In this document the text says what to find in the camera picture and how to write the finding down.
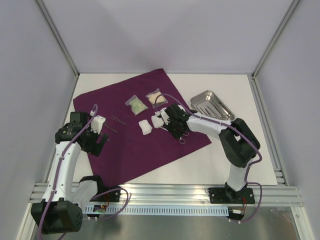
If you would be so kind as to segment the steel tweezers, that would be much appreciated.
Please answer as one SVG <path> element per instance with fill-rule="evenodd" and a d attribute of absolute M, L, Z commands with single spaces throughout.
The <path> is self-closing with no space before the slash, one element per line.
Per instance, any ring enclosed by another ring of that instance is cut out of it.
<path fill-rule="evenodd" d="M 106 128 L 112 130 L 113 132 L 118 133 L 115 129 L 113 129 L 113 128 L 110 127 L 109 125 L 107 125 L 107 124 L 103 124 L 103 125 L 104 125 Z"/>
<path fill-rule="evenodd" d="M 126 125 L 123 121 L 121 121 L 120 119 L 118 119 L 118 118 L 115 117 L 115 116 L 111 116 L 110 119 L 112 119 L 112 120 L 114 120 L 114 121 L 116 121 L 116 122 L 118 122 L 118 123 L 121 123 L 121 124 L 123 124 L 123 125 Z"/>

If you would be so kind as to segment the steel forceps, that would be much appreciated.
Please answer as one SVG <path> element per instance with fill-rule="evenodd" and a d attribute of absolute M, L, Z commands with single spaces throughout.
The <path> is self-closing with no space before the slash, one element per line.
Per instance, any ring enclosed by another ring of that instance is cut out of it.
<path fill-rule="evenodd" d="M 184 145 L 186 143 L 185 137 L 188 137 L 188 136 L 189 136 L 189 132 L 188 131 L 184 132 L 179 138 L 179 143 Z"/>

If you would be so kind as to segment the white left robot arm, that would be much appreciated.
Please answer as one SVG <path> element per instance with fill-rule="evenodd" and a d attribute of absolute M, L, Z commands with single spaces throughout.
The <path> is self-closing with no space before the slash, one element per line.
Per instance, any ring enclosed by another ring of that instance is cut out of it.
<path fill-rule="evenodd" d="M 38 239 L 43 235 L 78 232 L 90 199 L 98 201 L 104 197 L 105 188 L 94 176 L 85 177 L 75 192 L 72 184 L 80 153 L 97 157 L 102 152 L 108 140 L 107 135 L 100 137 L 105 120 L 94 105 L 90 113 L 71 112 L 69 122 L 55 133 L 52 174 L 40 202 L 33 203 L 30 210 L 38 226 Z"/>

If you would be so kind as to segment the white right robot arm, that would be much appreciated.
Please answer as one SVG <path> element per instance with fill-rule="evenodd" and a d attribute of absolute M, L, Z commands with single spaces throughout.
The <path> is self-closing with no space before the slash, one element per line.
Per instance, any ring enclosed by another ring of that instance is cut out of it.
<path fill-rule="evenodd" d="M 244 196 L 248 186 L 249 165 L 261 145 L 243 119 L 219 120 L 199 112 L 191 112 L 176 103 L 162 108 L 157 116 L 162 118 L 163 127 L 176 139 L 188 132 L 217 138 L 230 162 L 224 195 L 232 203 L 238 202 Z"/>

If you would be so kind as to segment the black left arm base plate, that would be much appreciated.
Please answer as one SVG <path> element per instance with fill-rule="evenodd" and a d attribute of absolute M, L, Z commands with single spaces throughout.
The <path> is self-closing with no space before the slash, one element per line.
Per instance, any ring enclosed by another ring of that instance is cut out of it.
<path fill-rule="evenodd" d="M 116 186 L 114 188 L 107 188 L 99 191 L 95 196 L 91 198 L 92 202 L 106 202 L 106 203 L 118 203 L 120 201 L 121 188 Z"/>

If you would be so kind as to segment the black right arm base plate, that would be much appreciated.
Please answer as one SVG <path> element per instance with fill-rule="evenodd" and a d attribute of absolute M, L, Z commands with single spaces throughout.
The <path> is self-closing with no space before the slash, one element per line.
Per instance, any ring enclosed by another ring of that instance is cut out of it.
<path fill-rule="evenodd" d="M 255 204 L 252 188 L 245 186 L 240 191 L 235 191 L 229 186 L 209 187 L 207 189 L 211 204 Z"/>

